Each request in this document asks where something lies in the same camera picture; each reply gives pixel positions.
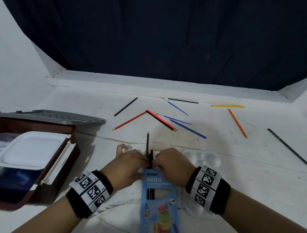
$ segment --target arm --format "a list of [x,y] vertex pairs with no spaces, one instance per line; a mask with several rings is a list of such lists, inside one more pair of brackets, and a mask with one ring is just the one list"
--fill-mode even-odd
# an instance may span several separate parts
[[[179,151],[169,148],[156,155],[153,167],[174,185],[185,188],[196,167]],[[231,189],[221,217],[239,233],[305,232],[307,230],[256,200]]]
[[[119,145],[115,159],[100,170],[110,181],[113,192],[143,179],[144,175],[137,171],[149,166],[148,160],[139,151],[131,150],[123,153],[123,148],[128,149],[125,144]],[[13,233],[69,233],[81,220],[75,215],[67,197],[64,196]]]

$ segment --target hand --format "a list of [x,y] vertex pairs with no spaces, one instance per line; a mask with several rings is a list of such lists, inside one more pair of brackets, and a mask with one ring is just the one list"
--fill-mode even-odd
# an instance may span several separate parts
[[153,168],[159,167],[163,176],[174,185],[185,188],[196,167],[178,150],[168,148],[160,151],[153,161]]
[[123,153],[123,149],[128,147],[125,144],[118,145],[115,159],[100,170],[112,184],[114,192],[131,186],[137,180],[145,179],[144,175],[137,171],[149,166],[148,159],[138,150]]

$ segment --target coloured pencil packaging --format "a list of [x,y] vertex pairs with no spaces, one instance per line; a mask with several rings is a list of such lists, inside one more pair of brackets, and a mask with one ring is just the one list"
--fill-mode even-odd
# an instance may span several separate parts
[[145,169],[139,233],[179,233],[176,188],[160,169]]

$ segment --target dark blue curtain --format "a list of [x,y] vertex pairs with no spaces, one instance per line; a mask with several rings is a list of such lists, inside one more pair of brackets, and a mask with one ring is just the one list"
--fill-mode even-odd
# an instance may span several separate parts
[[307,75],[307,1],[4,0],[67,69],[279,90]]

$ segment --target wristband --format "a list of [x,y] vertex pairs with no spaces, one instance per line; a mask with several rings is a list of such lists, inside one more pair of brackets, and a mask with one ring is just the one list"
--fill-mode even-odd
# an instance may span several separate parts
[[198,167],[185,189],[205,210],[220,215],[225,212],[231,187],[215,170],[207,166]]
[[113,187],[107,177],[95,170],[73,180],[66,197],[78,218],[88,218],[109,198]]

